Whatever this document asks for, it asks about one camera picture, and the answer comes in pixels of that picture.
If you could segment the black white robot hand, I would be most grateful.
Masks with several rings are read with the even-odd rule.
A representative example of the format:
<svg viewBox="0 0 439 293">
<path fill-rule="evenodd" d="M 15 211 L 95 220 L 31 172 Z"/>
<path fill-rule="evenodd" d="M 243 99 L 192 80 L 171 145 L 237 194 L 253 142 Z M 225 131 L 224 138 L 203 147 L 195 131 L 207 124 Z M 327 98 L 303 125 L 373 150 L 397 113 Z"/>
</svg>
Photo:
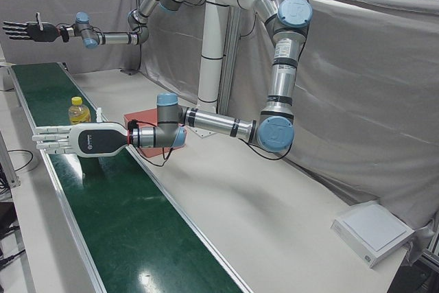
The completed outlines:
<svg viewBox="0 0 439 293">
<path fill-rule="evenodd" d="M 84 158 L 118 154 L 128 144 L 128 131 L 115 122 L 81 123 L 70 126 L 40 126 L 32 140 L 48 154 L 76 154 Z"/>
<path fill-rule="evenodd" d="M 32 40 L 35 42 L 54 42 L 60 36 L 59 29 L 51 23 L 43 22 L 40 12 L 36 20 L 26 23 L 4 21 L 2 29 L 12 40 Z"/>
</svg>

